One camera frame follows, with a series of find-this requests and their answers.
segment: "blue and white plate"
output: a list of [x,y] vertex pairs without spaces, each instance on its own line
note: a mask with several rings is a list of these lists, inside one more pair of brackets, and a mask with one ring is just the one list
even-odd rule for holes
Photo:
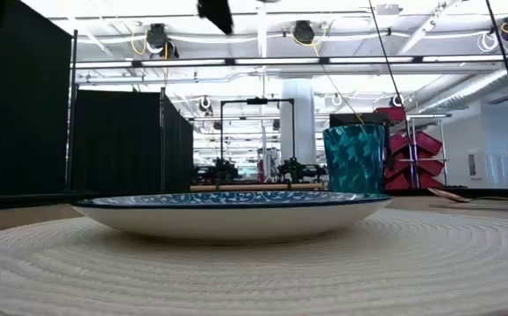
[[243,241],[340,229],[389,202],[381,194],[257,191],[102,197],[74,207],[102,224],[131,233]]

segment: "black curtain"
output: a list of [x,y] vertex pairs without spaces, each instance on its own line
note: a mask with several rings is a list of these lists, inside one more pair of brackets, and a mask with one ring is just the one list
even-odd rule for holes
[[64,190],[70,36],[0,0],[0,195]]
[[160,94],[79,90],[75,102],[73,190],[161,191]]
[[164,192],[189,192],[193,177],[193,126],[168,97],[163,102]]

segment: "patterned cup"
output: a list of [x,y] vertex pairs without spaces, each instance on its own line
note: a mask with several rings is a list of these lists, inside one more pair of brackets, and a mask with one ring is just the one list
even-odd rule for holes
[[384,126],[359,124],[324,131],[330,186],[336,192],[383,191]]

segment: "ceiling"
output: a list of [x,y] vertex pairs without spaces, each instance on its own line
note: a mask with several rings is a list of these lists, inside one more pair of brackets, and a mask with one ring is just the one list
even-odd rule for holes
[[[50,18],[66,32],[78,29],[78,61],[148,59],[142,49],[145,30],[153,23],[167,26],[184,59],[225,57],[299,57],[315,55],[313,47],[299,46],[290,37],[294,21],[309,19],[320,56],[383,55],[376,37],[374,20],[368,0],[351,0],[349,4],[337,0],[282,0],[265,4],[255,0],[229,0],[234,19],[234,35],[225,36],[214,25],[197,16],[197,0],[24,0],[34,10]],[[424,27],[440,4],[455,3],[440,12],[434,27],[425,36],[408,45],[410,37]],[[384,35],[388,55],[450,55],[499,54],[497,45],[484,34],[491,22],[484,0],[375,0],[377,23]],[[508,17],[508,1],[491,0],[499,21]],[[258,31],[262,30],[261,39]],[[480,64],[400,65],[393,67],[394,79],[400,92],[413,102],[425,101],[473,75],[500,69],[498,62]],[[267,67],[264,79],[262,68],[210,67],[156,69],[101,69],[77,72],[77,82],[83,89],[159,91],[167,83],[168,96],[186,117],[201,116],[198,101],[207,96],[218,113],[218,101],[265,95],[279,97],[283,80],[311,78],[318,114],[350,112],[340,93],[356,111],[373,111],[385,106],[395,94],[387,69],[381,66],[328,66],[326,75],[320,66]],[[145,77],[147,84],[129,83]],[[236,116],[278,115],[276,105],[262,107],[227,105],[225,113]],[[233,121],[225,125],[229,133],[261,133],[261,126],[273,132],[272,120]],[[217,131],[212,122],[196,122],[196,151],[203,157],[216,156]],[[326,128],[326,119],[317,121],[317,131]],[[229,147],[236,156],[257,154],[251,150],[261,145],[261,135],[242,141],[235,136]],[[321,141],[317,147],[322,148]]]

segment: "table surface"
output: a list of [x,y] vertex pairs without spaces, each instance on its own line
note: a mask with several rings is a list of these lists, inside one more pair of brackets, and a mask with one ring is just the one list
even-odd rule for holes
[[[508,210],[494,211],[499,205],[508,209],[508,202],[506,201],[475,201],[473,209],[469,207],[463,209],[463,207],[471,205],[454,203],[440,197],[394,197],[389,208],[508,219]],[[75,217],[81,217],[81,215],[74,211],[69,205],[1,210],[0,230],[48,220],[70,219]]]

